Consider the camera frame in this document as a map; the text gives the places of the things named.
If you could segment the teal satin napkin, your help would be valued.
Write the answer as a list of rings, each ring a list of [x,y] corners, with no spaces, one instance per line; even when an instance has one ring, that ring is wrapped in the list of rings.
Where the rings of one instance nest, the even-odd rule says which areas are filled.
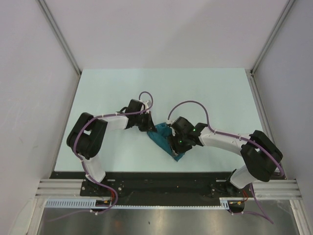
[[[172,129],[166,124],[166,122],[157,124],[155,126],[156,132],[147,132],[148,137],[162,150],[164,150],[168,155],[170,155],[176,162],[178,162],[184,153],[176,154],[167,140],[167,138],[172,134]]]

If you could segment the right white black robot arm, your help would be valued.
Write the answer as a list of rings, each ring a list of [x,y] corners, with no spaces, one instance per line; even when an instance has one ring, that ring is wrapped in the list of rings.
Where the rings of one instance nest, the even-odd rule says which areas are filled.
[[[175,154],[184,154],[194,146],[215,147],[241,156],[244,166],[232,171],[223,190],[238,196],[243,188],[257,180],[268,182],[276,169],[281,169],[282,152],[259,130],[249,135],[235,135],[209,128],[208,124],[192,125],[183,117],[169,121],[172,134],[167,138]]]

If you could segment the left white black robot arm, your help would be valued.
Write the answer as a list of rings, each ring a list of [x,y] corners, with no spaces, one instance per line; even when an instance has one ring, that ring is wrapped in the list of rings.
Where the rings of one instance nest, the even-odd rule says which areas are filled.
[[[126,130],[134,126],[141,132],[156,131],[150,109],[153,101],[132,99],[127,107],[108,115],[93,116],[82,113],[67,137],[67,146],[80,159],[86,178],[92,182],[91,190],[104,195],[108,183],[98,153],[105,133],[112,130]]]

